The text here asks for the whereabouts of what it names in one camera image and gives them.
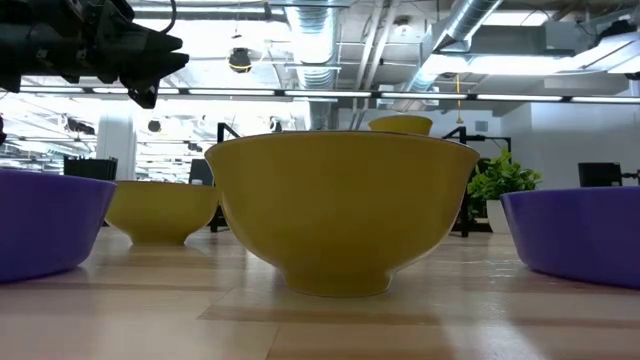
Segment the bowl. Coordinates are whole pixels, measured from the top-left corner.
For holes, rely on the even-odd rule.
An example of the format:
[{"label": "bowl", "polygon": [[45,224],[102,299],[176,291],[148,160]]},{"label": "bowl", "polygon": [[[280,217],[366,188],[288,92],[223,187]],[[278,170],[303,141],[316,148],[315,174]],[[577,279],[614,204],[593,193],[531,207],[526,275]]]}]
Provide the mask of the bowl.
[{"label": "bowl", "polygon": [[531,269],[640,288],[640,188],[516,192],[501,201],[518,255]]},{"label": "bowl", "polygon": [[369,122],[373,131],[399,132],[416,135],[429,135],[433,121],[422,116],[396,115],[382,117]]},{"label": "bowl", "polygon": [[450,230],[479,156],[458,143],[368,131],[244,137],[209,149],[225,219],[288,286],[387,289]]},{"label": "bowl", "polygon": [[212,186],[118,181],[107,223],[135,245],[183,245],[211,221],[218,206]]},{"label": "bowl", "polygon": [[0,170],[0,281],[69,270],[91,252],[116,186]]}]

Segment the bowl base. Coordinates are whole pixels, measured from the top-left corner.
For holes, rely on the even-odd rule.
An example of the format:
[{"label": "bowl base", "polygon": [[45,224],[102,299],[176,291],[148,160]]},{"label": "bowl base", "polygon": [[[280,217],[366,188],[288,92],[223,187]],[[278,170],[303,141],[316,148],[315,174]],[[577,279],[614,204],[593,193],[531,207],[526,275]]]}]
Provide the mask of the bowl base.
[{"label": "bowl base", "polygon": [[140,246],[184,246],[187,236],[184,235],[154,235],[129,236],[133,245]]},{"label": "bowl base", "polygon": [[364,297],[383,293],[389,288],[391,276],[382,274],[360,277],[323,277],[307,274],[285,274],[289,289],[314,296]]}]

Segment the ventilation pipe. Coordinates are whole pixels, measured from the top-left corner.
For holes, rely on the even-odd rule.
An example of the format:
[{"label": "ventilation pipe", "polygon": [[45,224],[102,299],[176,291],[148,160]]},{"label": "ventilation pipe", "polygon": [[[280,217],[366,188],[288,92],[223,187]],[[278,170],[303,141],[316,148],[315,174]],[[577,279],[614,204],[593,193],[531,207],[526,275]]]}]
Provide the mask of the ventilation pipe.
[{"label": "ventilation pipe", "polygon": [[[422,45],[423,49],[426,46],[424,50],[427,57],[403,90],[421,93],[429,90],[439,76],[434,69],[429,69],[431,54],[455,43],[471,40],[473,34],[501,3],[502,0],[456,0],[451,6],[449,17],[429,27]],[[417,103],[417,107],[413,106],[414,103],[413,100],[399,100],[393,103],[392,108],[397,111],[424,109],[422,103]]]},{"label": "ventilation pipe", "polygon": [[[287,18],[294,37],[296,62],[308,65],[297,69],[302,89],[333,89],[335,70],[323,68],[333,62],[336,53],[336,9],[327,7],[288,7]],[[332,103],[309,102],[310,130],[327,128],[332,116]]]}]

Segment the computer monitor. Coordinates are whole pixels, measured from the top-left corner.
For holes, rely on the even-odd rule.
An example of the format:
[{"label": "computer monitor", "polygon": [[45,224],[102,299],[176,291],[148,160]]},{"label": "computer monitor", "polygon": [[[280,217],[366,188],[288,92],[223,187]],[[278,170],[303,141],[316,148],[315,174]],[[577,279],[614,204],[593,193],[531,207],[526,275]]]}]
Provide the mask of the computer monitor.
[{"label": "computer monitor", "polygon": [[620,163],[579,163],[581,187],[622,186]]}]

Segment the yellow bowl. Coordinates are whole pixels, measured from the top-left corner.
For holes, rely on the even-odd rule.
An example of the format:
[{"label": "yellow bowl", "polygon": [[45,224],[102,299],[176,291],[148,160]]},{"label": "yellow bowl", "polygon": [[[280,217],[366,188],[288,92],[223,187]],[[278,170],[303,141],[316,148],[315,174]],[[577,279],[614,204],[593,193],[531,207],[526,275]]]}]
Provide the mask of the yellow bowl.
[{"label": "yellow bowl", "polygon": [[296,291],[365,296],[450,230],[479,155],[425,136],[296,132],[209,149],[227,223]]},{"label": "yellow bowl", "polygon": [[211,186],[118,181],[107,223],[136,245],[181,245],[218,206]]},{"label": "yellow bowl", "polygon": [[369,122],[373,131],[399,132],[416,135],[429,135],[433,121],[422,116],[396,115],[375,119]]}]

